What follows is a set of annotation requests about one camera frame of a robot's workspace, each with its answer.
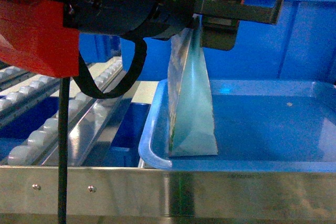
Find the transparent plastic bag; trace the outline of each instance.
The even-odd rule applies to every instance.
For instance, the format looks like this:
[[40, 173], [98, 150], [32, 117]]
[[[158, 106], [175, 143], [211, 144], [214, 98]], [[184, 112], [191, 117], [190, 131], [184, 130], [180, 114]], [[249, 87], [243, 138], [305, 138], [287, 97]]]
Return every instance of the transparent plastic bag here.
[[217, 155], [210, 82], [201, 28], [172, 38], [168, 68], [171, 156]]

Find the blue container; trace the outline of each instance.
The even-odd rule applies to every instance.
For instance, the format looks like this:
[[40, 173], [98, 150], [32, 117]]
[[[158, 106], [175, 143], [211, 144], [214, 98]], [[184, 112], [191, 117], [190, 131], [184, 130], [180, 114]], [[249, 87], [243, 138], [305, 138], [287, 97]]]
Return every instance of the blue container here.
[[48, 97], [0, 130], [0, 160], [24, 142], [58, 110], [58, 97]]
[[[245, 0], [273, 6], [275, 0]], [[278, 25], [241, 22], [231, 51], [204, 49], [212, 79], [300, 79], [336, 81], [336, 0], [285, 0]], [[123, 63], [133, 58], [122, 41]], [[167, 78], [169, 42], [148, 40], [149, 53], [140, 80]]]
[[336, 172], [336, 88], [310, 81], [211, 81], [216, 156], [169, 157], [166, 80], [159, 83], [139, 153], [184, 171]]
[[[167, 78], [167, 70], [171, 53], [171, 41], [146, 38], [147, 57], [138, 80], [161, 81]], [[121, 39], [122, 64], [126, 71], [130, 69], [134, 56], [134, 43]]]
[[86, 63], [107, 62], [120, 56], [120, 38], [117, 36], [80, 34], [79, 50]]
[[137, 167], [138, 145], [149, 112], [149, 104], [131, 103], [104, 159], [103, 166]]

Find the bolt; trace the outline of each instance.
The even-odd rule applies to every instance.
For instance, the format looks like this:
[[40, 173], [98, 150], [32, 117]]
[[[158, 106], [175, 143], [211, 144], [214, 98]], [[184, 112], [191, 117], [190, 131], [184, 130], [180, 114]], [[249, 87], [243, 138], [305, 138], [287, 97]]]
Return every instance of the bolt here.
[[65, 10], [66, 10], [67, 14], [70, 15], [70, 16], [72, 16], [73, 14], [75, 14], [75, 10], [72, 7], [72, 5], [70, 5], [70, 4], [67, 4], [65, 6]]
[[41, 191], [41, 186], [37, 185], [37, 184], [33, 184], [32, 188], [34, 191]]
[[97, 191], [97, 189], [94, 186], [89, 186], [88, 190], [90, 193], [95, 193]]

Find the red robot part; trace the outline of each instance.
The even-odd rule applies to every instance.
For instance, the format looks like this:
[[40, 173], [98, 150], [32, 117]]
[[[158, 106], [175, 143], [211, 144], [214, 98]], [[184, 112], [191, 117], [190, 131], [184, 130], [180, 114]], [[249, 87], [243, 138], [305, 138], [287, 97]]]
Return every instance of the red robot part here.
[[77, 76], [79, 31], [63, 27], [63, 10], [49, 0], [0, 0], [0, 60], [46, 76]]

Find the black cable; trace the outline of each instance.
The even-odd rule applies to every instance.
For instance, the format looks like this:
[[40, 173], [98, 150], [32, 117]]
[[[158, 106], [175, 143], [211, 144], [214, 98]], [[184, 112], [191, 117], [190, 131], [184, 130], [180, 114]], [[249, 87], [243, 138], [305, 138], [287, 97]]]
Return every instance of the black cable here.
[[58, 108], [58, 224], [67, 223], [69, 90], [70, 78], [61, 79]]
[[84, 94], [96, 99], [112, 99], [129, 91], [140, 76], [147, 56], [146, 42], [143, 39], [133, 39], [132, 41], [135, 43], [135, 51], [131, 67], [119, 84], [108, 93], [103, 93], [98, 89], [88, 67], [79, 53], [79, 76], [74, 77], [74, 81], [79, 89]]

